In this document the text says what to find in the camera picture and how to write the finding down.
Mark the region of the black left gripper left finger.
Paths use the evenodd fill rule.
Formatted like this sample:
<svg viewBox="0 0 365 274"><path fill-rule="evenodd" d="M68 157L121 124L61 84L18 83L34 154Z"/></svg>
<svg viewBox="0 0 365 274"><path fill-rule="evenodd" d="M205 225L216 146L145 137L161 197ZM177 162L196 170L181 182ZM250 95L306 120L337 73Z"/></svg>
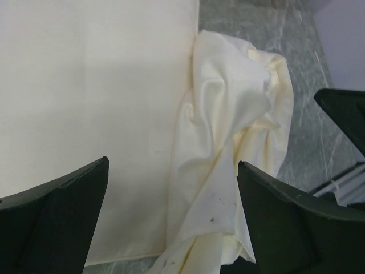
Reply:
<svg viewBox="0 0 365 274"><path fill-rule="evenodd" d="M102 157L1 198L1 273L82 273L108 185Z"/></svg>

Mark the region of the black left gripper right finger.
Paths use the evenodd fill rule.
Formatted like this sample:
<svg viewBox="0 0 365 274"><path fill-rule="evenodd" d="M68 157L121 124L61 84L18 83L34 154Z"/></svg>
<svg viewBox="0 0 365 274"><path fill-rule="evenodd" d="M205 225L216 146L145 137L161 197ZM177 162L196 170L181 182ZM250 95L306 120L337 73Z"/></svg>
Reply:
<svg viewBox="0 0 365 274"><path fill-rule="evenodd" d="M364 207L343 207L248 162L238 186L261 273L364 273Z"/></svg>

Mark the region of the cream satin pillowcase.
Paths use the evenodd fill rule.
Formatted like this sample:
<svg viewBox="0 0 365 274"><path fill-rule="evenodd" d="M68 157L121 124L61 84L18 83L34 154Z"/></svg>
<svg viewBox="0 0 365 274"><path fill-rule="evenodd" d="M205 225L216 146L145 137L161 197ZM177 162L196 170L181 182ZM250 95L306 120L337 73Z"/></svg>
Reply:
<svg viewBox="0 0 365 274"><path fill-rule="evenodd" d="M254 262L238 163L276 176L287 153L294 94L283 56L204 30L192 69L173 138L167 247L150 273L219 273L239 257Z"/></svg>

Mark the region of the cream rectangular pillow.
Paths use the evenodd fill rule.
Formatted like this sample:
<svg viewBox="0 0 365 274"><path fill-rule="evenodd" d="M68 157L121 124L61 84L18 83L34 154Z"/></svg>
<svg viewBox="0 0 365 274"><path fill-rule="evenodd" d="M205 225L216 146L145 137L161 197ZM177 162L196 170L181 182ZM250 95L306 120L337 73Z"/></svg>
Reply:
<svg viewBox="0 0 365 274"><path fill-rule="evenodd" d="M161 254L198 1L2 1L1 196L109 159L87 263Z"/></svg>

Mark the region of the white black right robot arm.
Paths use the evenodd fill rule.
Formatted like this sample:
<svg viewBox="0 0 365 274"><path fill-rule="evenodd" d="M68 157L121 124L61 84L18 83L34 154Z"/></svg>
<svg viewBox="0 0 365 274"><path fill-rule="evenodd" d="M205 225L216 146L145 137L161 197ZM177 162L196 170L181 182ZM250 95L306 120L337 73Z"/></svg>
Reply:
<svg viewBox="0 0 365 274"><path fill-rule="evenodd" d="M364 92L323 88L314 95L314 100L361 157L311 193L321 198L333 196L340 206L364 210Z"/></svg>

